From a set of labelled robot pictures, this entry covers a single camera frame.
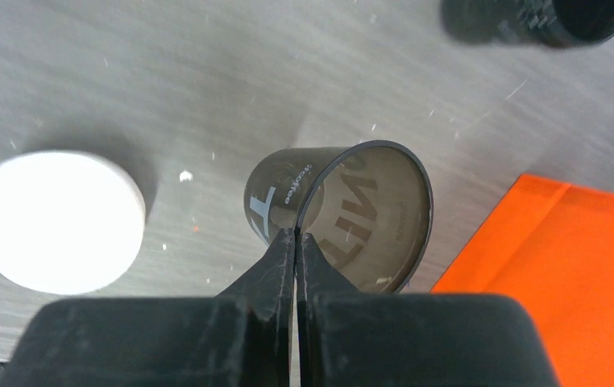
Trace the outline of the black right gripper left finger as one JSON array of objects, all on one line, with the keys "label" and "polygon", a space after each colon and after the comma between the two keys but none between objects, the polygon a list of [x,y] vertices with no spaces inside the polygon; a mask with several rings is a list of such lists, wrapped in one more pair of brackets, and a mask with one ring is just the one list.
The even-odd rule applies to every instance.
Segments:
[{"label": "black right gripper left finger", "polygon": [[28,324],[2,386],[285,386],[296,239],[219,295],[65,298]]}]

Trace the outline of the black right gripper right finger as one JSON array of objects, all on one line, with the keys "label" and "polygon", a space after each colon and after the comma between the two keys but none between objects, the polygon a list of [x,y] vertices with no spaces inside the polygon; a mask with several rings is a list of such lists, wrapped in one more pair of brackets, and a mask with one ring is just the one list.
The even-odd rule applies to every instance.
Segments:
[{"label": "black right gripper right finger", "polygon": [[296,245],[305,386],[556,386],[530,316],[495,294],[364,293]]}]

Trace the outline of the black paper coffee cup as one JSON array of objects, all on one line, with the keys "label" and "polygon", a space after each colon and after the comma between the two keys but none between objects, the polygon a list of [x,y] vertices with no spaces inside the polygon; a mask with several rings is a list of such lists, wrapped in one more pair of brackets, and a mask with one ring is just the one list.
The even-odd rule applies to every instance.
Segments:
[{"label": "black paper coffee cup", "polygon": [[388,140],[273,152],[252,170],[243,200],[264,243],[282,229],[310,234],[326,260],[369,293],[398,292],[409,283],[434,216],[424,165]]}]

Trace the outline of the stack of white lids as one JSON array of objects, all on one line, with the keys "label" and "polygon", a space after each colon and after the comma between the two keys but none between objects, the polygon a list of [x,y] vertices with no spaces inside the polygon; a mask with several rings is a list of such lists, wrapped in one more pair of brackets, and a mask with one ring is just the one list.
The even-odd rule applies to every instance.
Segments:
[{"label": "stack of white lids", "polygon": [[104,157],[44,151],[0,163],[0,274],[58,295],[93,292],[134,263],[147,206],[135,180]]}]

